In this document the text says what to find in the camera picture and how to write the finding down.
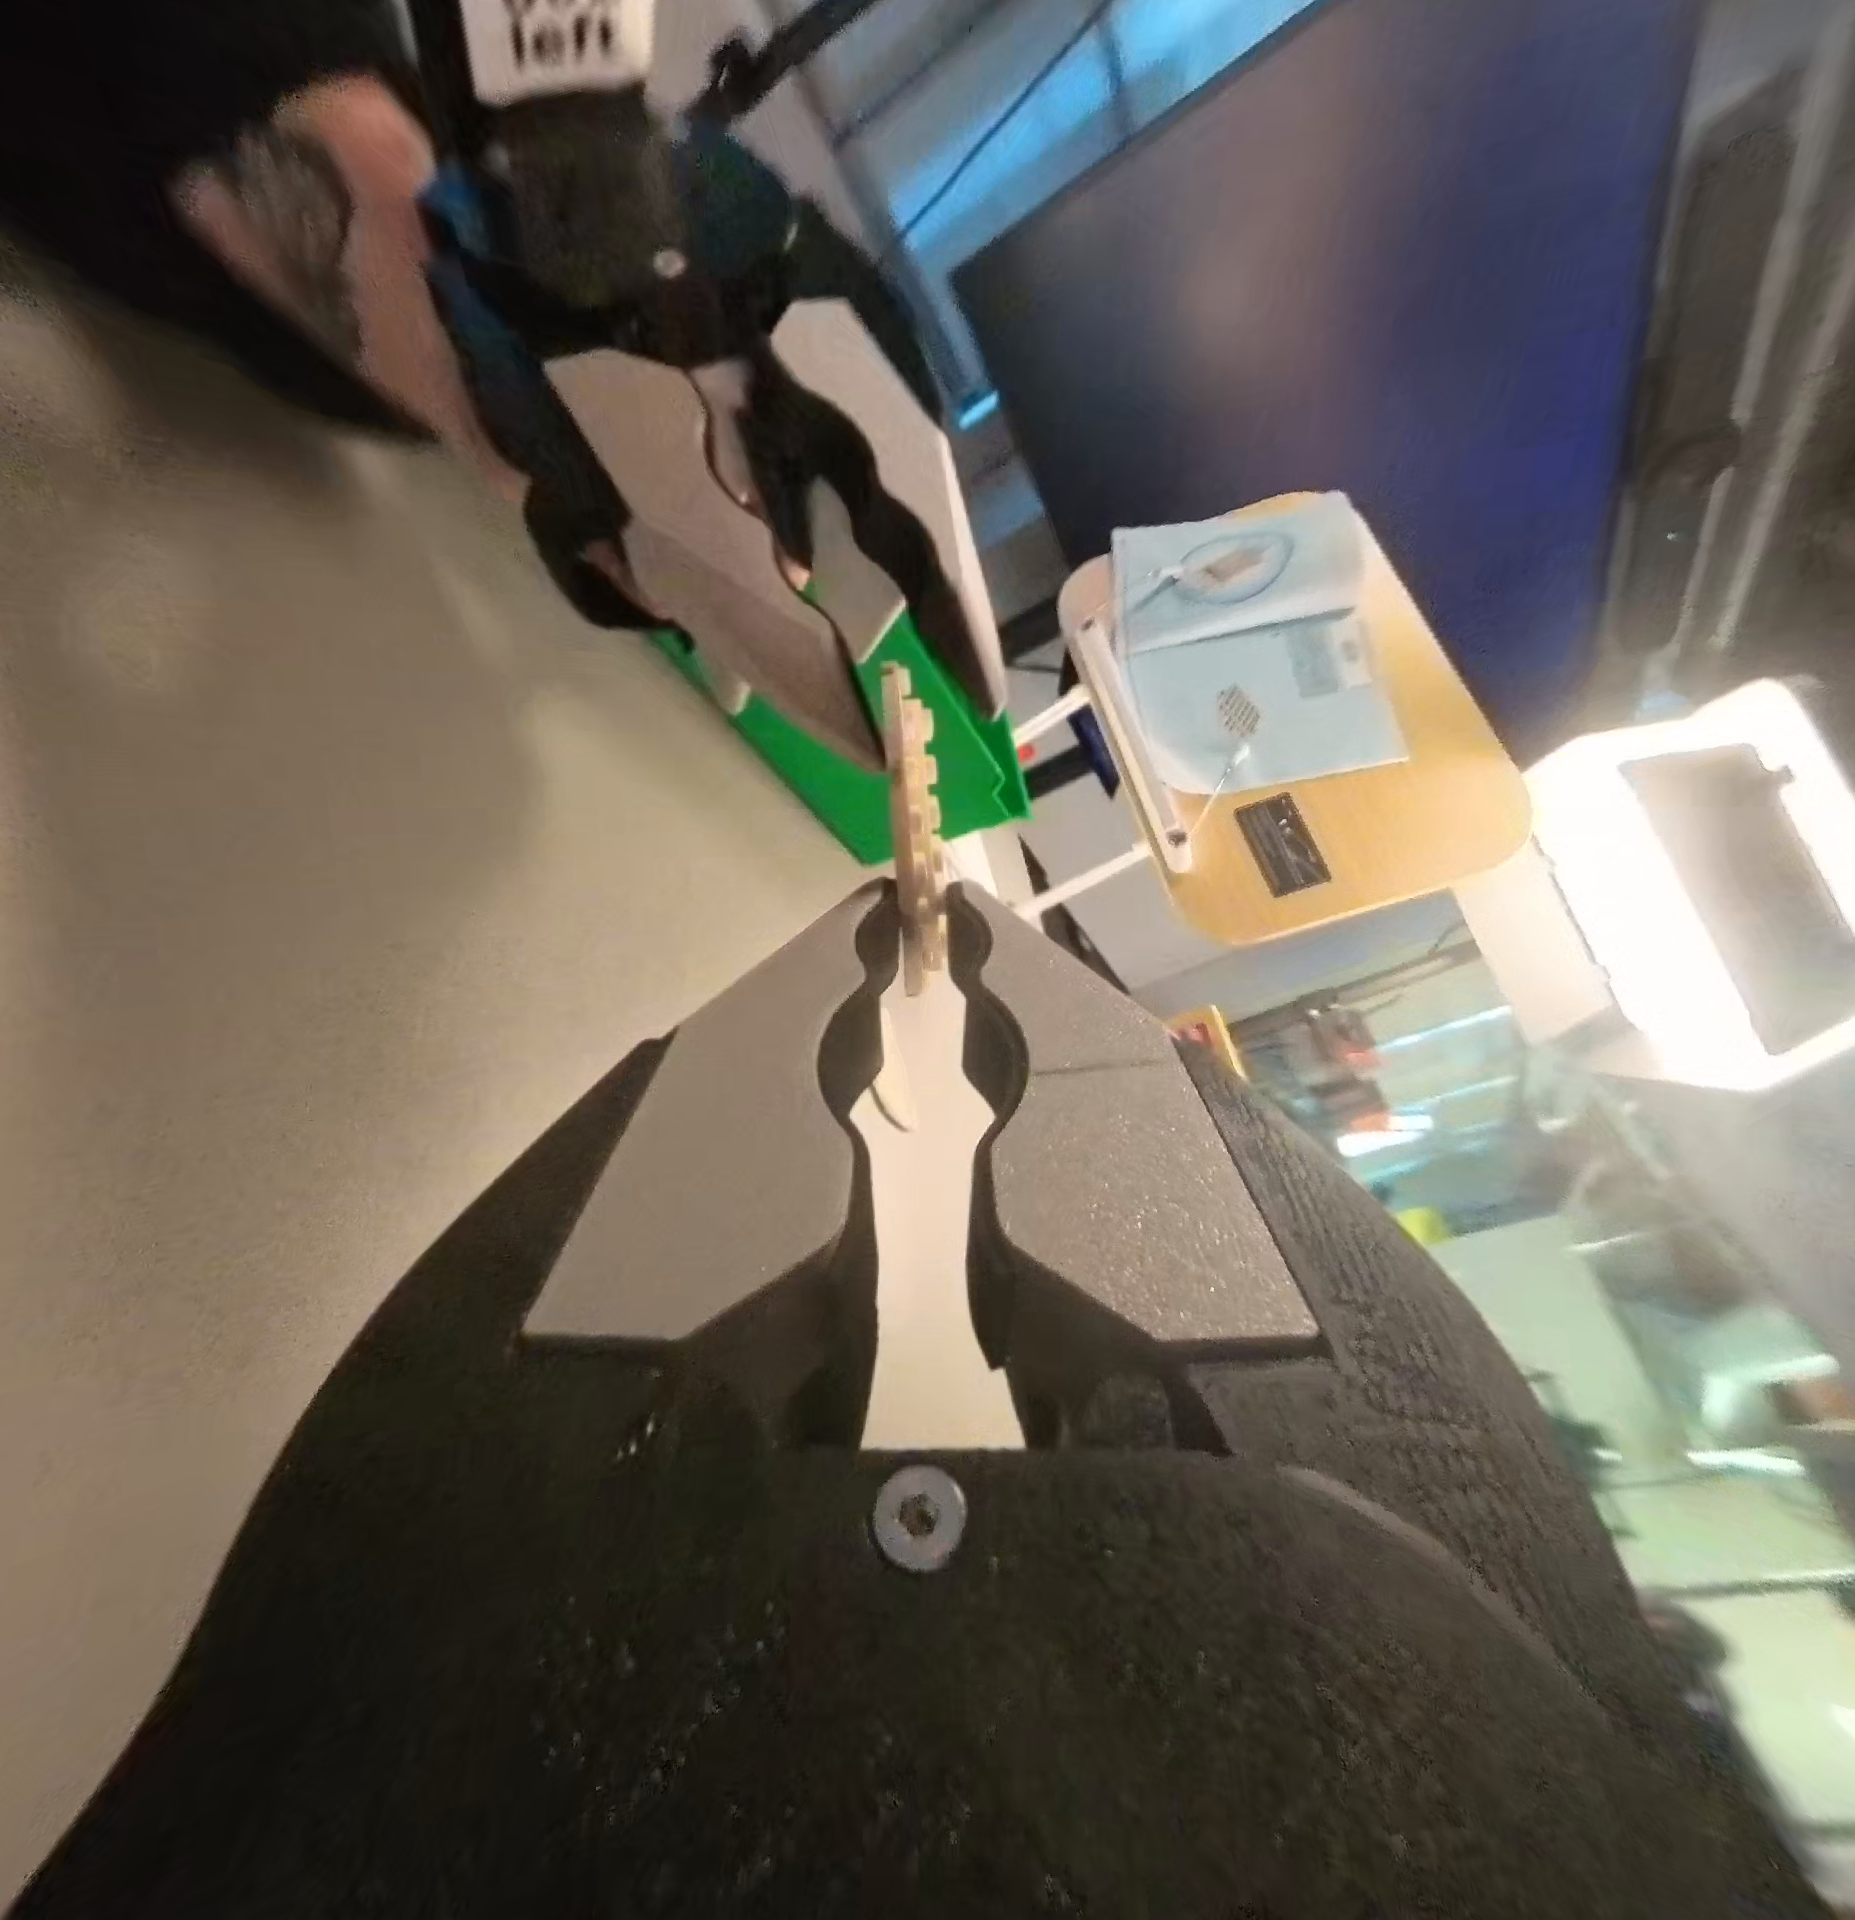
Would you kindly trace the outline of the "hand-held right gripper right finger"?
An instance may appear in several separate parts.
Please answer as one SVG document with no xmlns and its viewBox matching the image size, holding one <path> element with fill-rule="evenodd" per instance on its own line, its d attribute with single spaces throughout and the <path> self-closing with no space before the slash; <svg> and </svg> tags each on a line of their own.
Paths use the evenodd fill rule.
<svg viewBox="0 0 1855 1920">
<path fill-rule="evenodd" d="M 946 897 L 976 1145 L 966 1298 L 1022 1426 L 1146 1380 L 1315 1356 L 1319 1325 L 1165 1025 L 987 891 Z"/>
</svg>

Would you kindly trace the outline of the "green plastic bin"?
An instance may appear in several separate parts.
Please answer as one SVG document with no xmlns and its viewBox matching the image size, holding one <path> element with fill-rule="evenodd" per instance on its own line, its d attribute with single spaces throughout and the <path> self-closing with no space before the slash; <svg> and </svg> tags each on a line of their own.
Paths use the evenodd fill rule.
<svg viewBox="0 0 1855 1920">
<path fill-rule="evenodd" d="M 913 697 L 929 710 L 933 793 L 941 837 L 1014 826 L 1031 814 L 1031 798 L 1006 715 L 987 718 L 931 659 L 909 612 L 898 612 L 871 656 L 857 666 L 861 688 L 876 699 L 882 664 L 909 674 Z M 730 730 L 774 772 L 829 837 L 861 866 L 892 858 L 888 776 L 869 772 L 791 725 L 751 694 L 739 713 L 714 708 Z"/>
</svg>

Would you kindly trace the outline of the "large dark display screen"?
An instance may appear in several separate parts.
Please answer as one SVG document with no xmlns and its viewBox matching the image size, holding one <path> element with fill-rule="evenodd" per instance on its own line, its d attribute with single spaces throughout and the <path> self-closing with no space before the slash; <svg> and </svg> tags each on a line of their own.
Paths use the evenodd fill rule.
<svg viewBox="0 0 1855 1920">
<path fill-rule="evenodd" d="M 951 276 L 1072 564 L 1344 492 L 1514 755 L 1578 704 L 1700 3 L 1314 3 Z"/>
</svg>

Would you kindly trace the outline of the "wooden book stand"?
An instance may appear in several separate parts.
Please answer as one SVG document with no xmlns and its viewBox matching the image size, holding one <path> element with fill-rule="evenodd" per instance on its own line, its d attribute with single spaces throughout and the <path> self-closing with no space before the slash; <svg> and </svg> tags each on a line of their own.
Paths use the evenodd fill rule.
<svg viewBox="0 0 1855 1920">
<path fill-rule="evenodd" d="M 1195 931 L 1250 947 L 1450 891 L 1528 843 L 1531 804 L 1514 759 L 1364 528 L 1371 559 L 1360 609 L 1403 759 L 1219 798 L 1169 786 L 1154 768 L 1111 649 L 1107 556 L 1071 572 L 1057 619 L 1079 683 L 1015 740 L 1095 718 L 1135 832 L 1128 851 L 1018 905 L 1024 921 L 1147 866 Z"/>
</svg>

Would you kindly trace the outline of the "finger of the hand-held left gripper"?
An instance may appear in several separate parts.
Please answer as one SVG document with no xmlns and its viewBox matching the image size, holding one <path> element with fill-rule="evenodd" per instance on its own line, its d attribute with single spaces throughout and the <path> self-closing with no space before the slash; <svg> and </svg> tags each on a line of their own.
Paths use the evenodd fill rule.
<svg viewBox="0 0 1855 1920">
<path fill-rule="evenodd" d="M 626 506 L 624 570 L 689 635 L 714 688 L 757 694 L 859 766 L 888 762 L 842 635 L 788 579 L 770 525 L 728 489 L 689 371 L 592 349 L 547 361 L 562 411 Z"/>
<path fill-rule="evenodd" d="M 815 470 L 851 540 L 900 596 L 929 653 L 976 710 L 1004 710 L 1006 663 L 944 425 L 863 316 L 840 298 L 795 301 L 770 332 Z"/>
</svg>

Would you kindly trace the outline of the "person's left hand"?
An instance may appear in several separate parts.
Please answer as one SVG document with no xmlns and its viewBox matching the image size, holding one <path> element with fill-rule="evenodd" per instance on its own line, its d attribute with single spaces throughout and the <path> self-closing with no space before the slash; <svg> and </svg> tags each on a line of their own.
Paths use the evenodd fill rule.
<svg viewBox="0 0 1855 1920">
<path fill-rule="evenodd" d="M 170 195 L 234 281 L 521 506 L 527 483 L 490 441 L 435 309 L 420 207 L 432 179 L 422 124 L 350 75 L 292 93 Z"/>
</svg>

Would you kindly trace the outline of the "bright rectangular light panel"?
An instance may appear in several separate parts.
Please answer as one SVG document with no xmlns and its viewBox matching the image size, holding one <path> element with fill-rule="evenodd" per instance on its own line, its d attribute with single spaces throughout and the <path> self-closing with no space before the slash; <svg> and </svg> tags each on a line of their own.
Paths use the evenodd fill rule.
<svg viewBox="0 0 1855 1920">
<path fill-rule="evenodd" d="M 1855 1052 L 1855 786 L 1801 685 L 1577 738 L 1528 778 L 1608 1075 L 1777 1089 Z"/>
</svg>

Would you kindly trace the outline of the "light blue instruction booklet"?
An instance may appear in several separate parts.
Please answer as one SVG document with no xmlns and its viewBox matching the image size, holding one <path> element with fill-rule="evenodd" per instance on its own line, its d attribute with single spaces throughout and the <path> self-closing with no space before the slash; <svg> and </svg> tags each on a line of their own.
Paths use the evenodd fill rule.
<svg viewBox="0 0 1855 1920">
<path fill-rule="evenodd" d="M 1111 649 L 1162 782 L 1244 793 L 1403 759 L 1344 492 L 1111 534 Z"/>
</svg>

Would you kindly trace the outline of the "cream half-round lego plate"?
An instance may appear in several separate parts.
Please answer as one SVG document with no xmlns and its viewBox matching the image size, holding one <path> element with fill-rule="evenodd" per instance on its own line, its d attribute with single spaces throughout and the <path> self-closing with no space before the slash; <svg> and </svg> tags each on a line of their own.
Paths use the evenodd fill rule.
<svg viewBox="0 0 1855 1920">
<path fill-rule="evenodd" d="M 890 772 L 890 839 L 894 895 L 898 915 L 898 981 L 908 995 L 921 993 L 924 981 L 921 917 L 929 899 L 924 875 L 924 798 L 931 778 L 924 772 L 924 744 L 918 736 L 918 710 L 904 666 L 881 668 L 882 740 Z M 869 1084 L 871 1102 L 898 1134 L 913 1134 L 918 1110 L 911 1081 L 900 1052 L 898 1026 L 888 1003 L 881 1003 L 882 1060 Z"/>
</svg>

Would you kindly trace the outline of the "person's left forearm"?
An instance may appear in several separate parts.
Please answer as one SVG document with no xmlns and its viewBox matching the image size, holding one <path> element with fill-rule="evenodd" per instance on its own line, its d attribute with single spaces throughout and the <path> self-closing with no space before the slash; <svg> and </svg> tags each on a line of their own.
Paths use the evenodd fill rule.
<svg viewBox="0 0 1855 1920">
<path fill-rule="evenodd" d="M 182 224 L 171 189 L 308 84 L 424 106 L 390 3 L 0 2 L 0 224 L 316 420 L 425 430 L 339 371 Z"/>
</svg>

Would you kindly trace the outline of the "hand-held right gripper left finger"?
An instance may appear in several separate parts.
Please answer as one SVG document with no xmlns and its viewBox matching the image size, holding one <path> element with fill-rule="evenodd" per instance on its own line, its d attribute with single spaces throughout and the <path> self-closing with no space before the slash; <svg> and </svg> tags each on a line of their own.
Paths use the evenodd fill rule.
<svg viewBox="0 0 1855 1920">
<path fill-rule="evenodd" d="M 753 1411 L 865 1411 L 869 1150 L 894 886 L 873 881 L 681 1020 L 551 1261 L 537 1352 L 645 1366 Z"/>
</svg>

